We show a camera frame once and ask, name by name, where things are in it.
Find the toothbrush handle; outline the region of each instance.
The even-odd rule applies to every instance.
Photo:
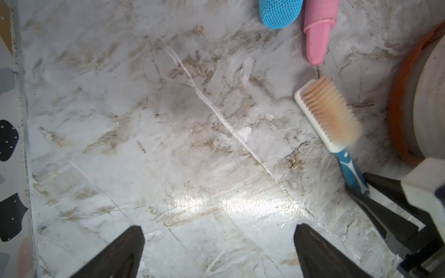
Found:
[[[334,155],[339,161],[340,169],[344,176],[346,184],[350,188],[368,196],[368,183],[364,179],[363,174],[360,172],[358,167],[355,165],[354,161],[352,161],[351,155],[349,154],[348,150],[343,149],[342,151],[335,153]]]

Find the blue mesh object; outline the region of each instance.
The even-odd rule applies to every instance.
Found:
[[[259,0],[261,21],[270,29],[288,26],[301,11],[303,0]]]

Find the pink plastic handle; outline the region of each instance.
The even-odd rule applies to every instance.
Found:
[[[307,34],[307,59],[314,66],[321,65],[326,56],[339,3],[340,0],[306,0],[303,31]]]

